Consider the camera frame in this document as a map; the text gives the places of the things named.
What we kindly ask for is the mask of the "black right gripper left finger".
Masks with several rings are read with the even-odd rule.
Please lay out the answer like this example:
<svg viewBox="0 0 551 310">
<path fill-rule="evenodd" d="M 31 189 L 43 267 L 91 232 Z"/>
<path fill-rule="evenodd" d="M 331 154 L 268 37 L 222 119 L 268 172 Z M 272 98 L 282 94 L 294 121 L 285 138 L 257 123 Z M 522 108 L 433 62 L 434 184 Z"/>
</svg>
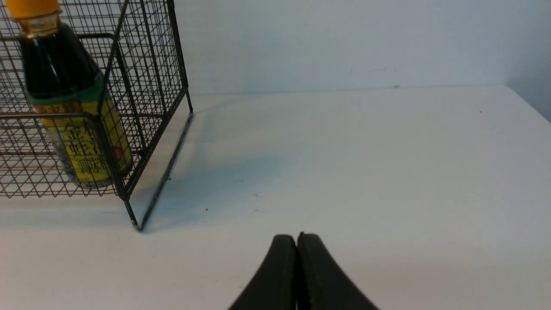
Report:
<svg viewBox="0 0 551 310">
<path fill-rule="evenodd" d="M 295 310 L 294 272 L 297 249 L 292 236 L 277 234 L 231 310 Z"/>
</svg>

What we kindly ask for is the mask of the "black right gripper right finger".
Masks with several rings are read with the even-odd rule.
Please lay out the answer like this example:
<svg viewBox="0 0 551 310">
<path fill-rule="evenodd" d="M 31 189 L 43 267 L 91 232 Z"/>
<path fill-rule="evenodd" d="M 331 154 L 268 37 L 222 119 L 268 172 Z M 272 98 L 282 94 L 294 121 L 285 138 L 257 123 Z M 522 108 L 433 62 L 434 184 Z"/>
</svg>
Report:
<svg viewBox="0 0 551 310">
<path fill-rule="evenodd" d="M 317 234 L 301 232 L 298 310 L 377 310 L 333 259 Z"/>
</svg>

